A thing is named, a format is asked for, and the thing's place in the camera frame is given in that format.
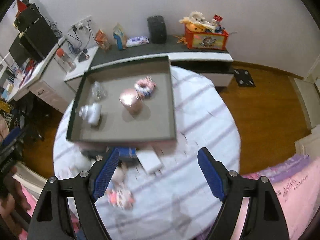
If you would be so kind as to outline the left hand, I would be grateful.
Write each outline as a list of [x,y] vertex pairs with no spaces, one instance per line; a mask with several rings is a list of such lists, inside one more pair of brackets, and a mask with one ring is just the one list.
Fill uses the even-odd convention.
[[27,202],[27,198],[22,190],[22,185],[19,181],[17,181],[13,176],[17,172],[17,167],[14,166],[9,172],[9,178],[13,179],[11,185],[13,186],[13,194],[10,192],[8,195],[1,199],[1,217],[9,218],[13,210],[15,209],[15,204],[17,203],[20,207],[22,207],[25,211],[29,211],[31,209],[31,205]]

